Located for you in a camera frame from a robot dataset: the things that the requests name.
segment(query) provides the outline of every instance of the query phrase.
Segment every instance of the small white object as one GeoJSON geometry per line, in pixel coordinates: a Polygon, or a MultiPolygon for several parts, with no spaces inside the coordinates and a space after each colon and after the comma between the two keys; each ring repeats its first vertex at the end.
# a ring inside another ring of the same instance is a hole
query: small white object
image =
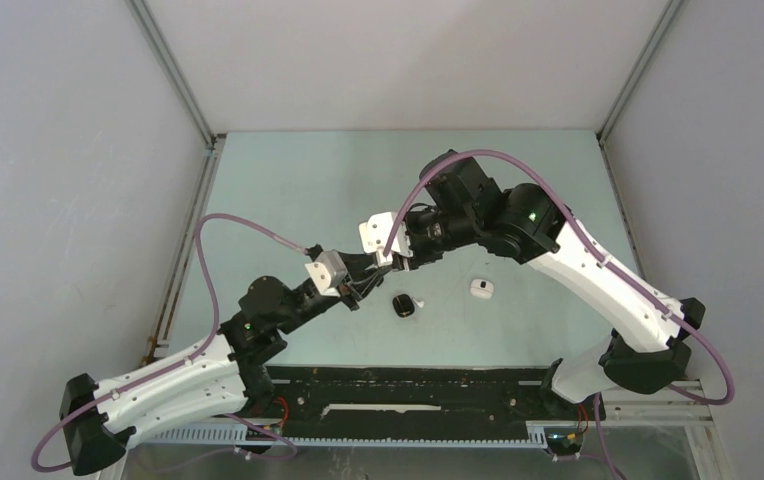
{"type": "Polygon", "coordinates": [[[476,298],[488,300],[494,295],[494,284],[488,280],[477,278],[470,282],[470,294],[476,298]]]}

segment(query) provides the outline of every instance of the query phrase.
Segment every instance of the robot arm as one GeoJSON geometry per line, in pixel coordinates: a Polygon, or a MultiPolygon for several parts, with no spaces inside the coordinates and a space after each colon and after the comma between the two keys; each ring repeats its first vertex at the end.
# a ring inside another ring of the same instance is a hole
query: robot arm
{"type": "Polygon", "coordinates": [[[108,401],[64,426],[75,475],[108,467],[143,440],[195,420],[240,412],[258,416],[271,404],[273,384],[264,363],[284,350],[288,334],[343,303],[351,310],[382,283],[390,268],[377,268],[371,255],[351,255],[319,246],[309,249],[311,278],[294,289],[279,279],[256,279],[239,300],[241,310],[222,323],[208,347],[205,339],[170,357],[115,378],[74,377],[64,392],[60,416],[96,398],[108,401]],[[121,387],[184,360],[184,365],[141,385],[121,387]]]}
{"type": "MultiPolygon", "coordinates": [[[[421,177],[455,153],[450,151],[429,163],[421,177]]],[[[614,327],[610,338],[588,352],[556,361],[544,385],[545,396],[558,396],[558,403],[575,404],[615,385],[651,394],[684,376],[691,355],[682,342],[687,333],[604,268],[605,263],[626,271],[695,328],[705,313],[702,303],[693,298],[676,300],[657,291],[613,258],[580,224],[605,257],[603,263],[592,262],[586,247],[539,186],[524,183],[501,192],[473,158],[442,170],[426,190],[436,206],[406,215],[408,249],[391,259],[377,253],[380,264],[418,268],[439,260],[446,251],[478,244],[489,253],[529,264],[557,280],[614,327]]],[[[362,243],[369,245],[375,240],[362,238],[362,243]]],[[[398,238],[394,245],[402,243],[398,238]]]]}
{"type": "MultiPolygon", "coordinates": [[[[431,162],[421,176],[454,153],[431,162]]],[[[111,393],[109,401],[64,427],[74,473],[105,468],[142,440],[196,419],[261,414],[273,399],[263,365],[287,345],[280,333],[293,332],[338,303],[356,310],[390,271],[414,270],[440,260],[444,252],[472,244],[554,278],[614,327],[611,337],[589,351],[553,363],[542,384],[548,406],[561,411],[615,385],[649,394],[684,375],[691,354],[682,342],[686,333],[604,265],[592,263],[540,187],[524,183],[501,191],[469,158],[444,169],[426,189],[435,206],[410,211],[400,225],[394,224],[395,213],[388,212],[359,226],[364,254],[315,246],[305,265],[310,278],[300,286],[290,289],[269,276],[255,280],[238,302],[240,311],[220,325],[198,357],[189,358],[202,343],[120,377],[95,382],[83,374],[70,380],[62,418],[111,393]],[[384,255],[382,246],[392,229],[393,248],[384,255]],[[182,359],[184,366],[117,393],[123,385],[182,359]]],[[[623,268],[590,235],[589,239],[605,262],[623,268]]],[[[673,313],[699,327],[705,311],[700,302],[667,297],[633,278],[673,313]]]]}

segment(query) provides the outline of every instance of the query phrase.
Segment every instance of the cable clip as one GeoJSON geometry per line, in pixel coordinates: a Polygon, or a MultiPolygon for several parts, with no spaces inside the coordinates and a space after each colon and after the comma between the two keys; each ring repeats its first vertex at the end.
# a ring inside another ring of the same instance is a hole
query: cable clip
{"type": "Polygon", "coordinates": [[[603,257],[602,262],[597,262],[597,268],[605,267],[606,265],[611,263],[614,258],[615,258],[614,255],[612,255],[611,253],[607,253],[606,256],[603,257]]]}

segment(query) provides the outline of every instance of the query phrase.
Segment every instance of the white bracket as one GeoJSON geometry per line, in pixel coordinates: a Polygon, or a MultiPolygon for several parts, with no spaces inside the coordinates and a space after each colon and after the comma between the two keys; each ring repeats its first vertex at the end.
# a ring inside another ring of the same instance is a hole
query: white bracket
{"type": "Polygon", "coordinates": [[[408,236],[406,236],[405,224],[400,223],[397,226],[397,236],[394,237],[394,243],[391,245],[391,253],[382,255],[385,249],[385,242],[388,241],[388,235],[394,228],[394,220],[397,218],[397,212],[384,212],[373,215],[367,222],[358,226],[358,233],[361,236],[361,246],[364,253],[376,254],[376,265],[382,267],[394,263],[393,253],[398,253],[403,257],[411,257],[412,251],[409,248],[408,236]]]}
{"type": "Polygon", "coordinates": [[[317,291],[326,297],[340,297],[338,284],[347,276],[347,267],[341,256],[334,250],[326,250],[312,263],[306,263],[305,269],[317,291]]]}

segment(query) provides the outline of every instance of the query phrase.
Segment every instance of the light blue table surface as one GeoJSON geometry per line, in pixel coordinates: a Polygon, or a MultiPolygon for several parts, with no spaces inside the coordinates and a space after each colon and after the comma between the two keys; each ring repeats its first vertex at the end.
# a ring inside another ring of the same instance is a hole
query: light blue table surface
{"type": "MultiPolygon", "coordinates": [[[[597,140],[590,131],[384,131],[233,133],[226,140],[206,211],[259,222],[304,246],[359,252],[358,224],[399,209],[423,166],[453,148],[490,148],[531,165],[600,243],[634,268],[597,140]]],[[[529,181],[500,160],[479,159],[501,189],[529,181]]],[[[430,201],[425,193],[418,201],[430,201]]],[[[212,221],[203,233],[221,321],[261,275],[293,288],[307,259],[243,226],[212,221]]],[[[211,303],[196,256],[173,319],[171,352],[205,336],[211,303]]],[[[287,336],[270,363],[343,366],[545,366],[601,340],[609,324],[552,279],[471,246],[415,272],[394,273],[350,312],[338,305],[287,336]],[[470,295],[474,278],[495,284],[470,295]],[[399,318],[398,293],[424,300],[399,318]]]]}

